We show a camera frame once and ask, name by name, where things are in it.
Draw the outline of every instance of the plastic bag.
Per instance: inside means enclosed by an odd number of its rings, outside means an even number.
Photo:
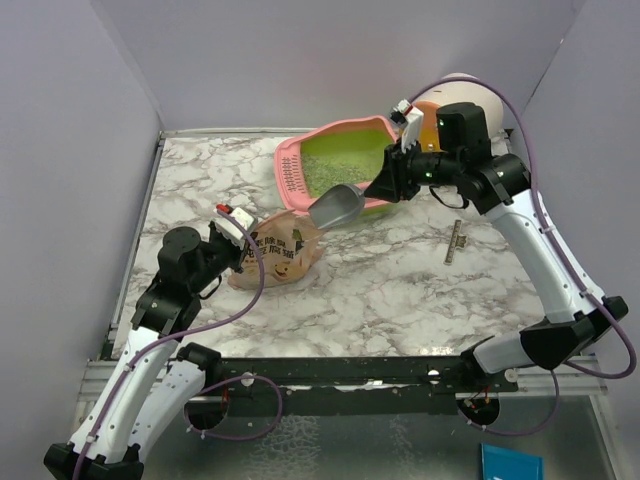
[[[324,231],[318,230],[309,217],[299,217],[290,210],[276,213],[260,223],[251,237],[262,253],[265,286],[292,283],[304,277],[323,254],[318,248],[322,235]],[[242,273],[231,274],[229,285],[258,288],[258,263],[251,249],[242,262],[242,270]]]

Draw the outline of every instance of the white marble surface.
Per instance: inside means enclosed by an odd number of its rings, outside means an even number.
[[[273,152],[285,137],[168,139],[153,188],[114,348],[120,354],[135,302],[157,270],[162,236],[180,225],[207,238],[217,203],[265,217],[282,208]],[[504,141],[494,143],[504,153]],[[445,200],[458,201],[452,192]],[[453,223],[467,247],[443,260]],[[437,355],[542,318],[526,273],[473,207],[440,205],[428,192],[389,212],[329,232],[324,257],[300,282],[265,291],[244,318],[186,341],[225,356]],[[242,308],[252,292],[223,287],[204,302],[202,326]]]

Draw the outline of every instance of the white enclosure wall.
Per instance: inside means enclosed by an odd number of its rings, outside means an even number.
[[[0,477],[51,478],[133,240],[160,124],[87,0],[0,14]]]
[[[593,278],[622,295],[623,325],[640,348],[640,3],[589,0],[525,111],[547,207]],[[627,353],[615,333],[602,368]],[[624,444],[640,476],[640,372],[608,383]]]
[[[167,128],[184,129],[386,114],[452,71],[523,108],[584,0],[94,3]]]

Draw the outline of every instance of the pink litter box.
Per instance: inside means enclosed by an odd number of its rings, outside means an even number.
[[[275,152],[275,175],[287,209],[307,215],[309,206],[338,183],[364,189],[380,171],[384,148],[396,141],[383,116],[341,120],[285,140]],[[387,205],[367,199],[365,209]]]

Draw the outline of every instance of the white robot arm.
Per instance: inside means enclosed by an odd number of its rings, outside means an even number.
[[[226,216],[211,222],[208,242],[189,227],[164,236],[159,271],[136,304],[123,354],[104,391],[70,441],[52,445],[45,456],[56,479],[139,480],[169,422],[207,380],[216,383],[220,354],[191,343],[152,389],[200,311],[201,292],[227,268],[240,269],[247,245],[229,218],[249,233],[257,224],[240,208],[218,208]]]
[[[606,297],[587,275],[557,232],[539,193],[539,206],[534,204],[530,173],[520,158],[492,156],[482,108],[456,103],[439,108],[436,117],[443,151],[423,153],[418,143],[422,113],[406,100],[394,108],[391,119],[404,127],[402,137],[385,149],[382,171],[364,195],[399,202],[413,198],[421,186],[456,186],[507,240],[545,312],[541,323],[488,338],[462,358],[477,377],[530,365],[552,370],[611,327],[602,307],[619,321],[628,313],[627,305],[621,297]],[[566,260],[560,258],[552,240]],[[568,268],[577,272],[579,282]]]

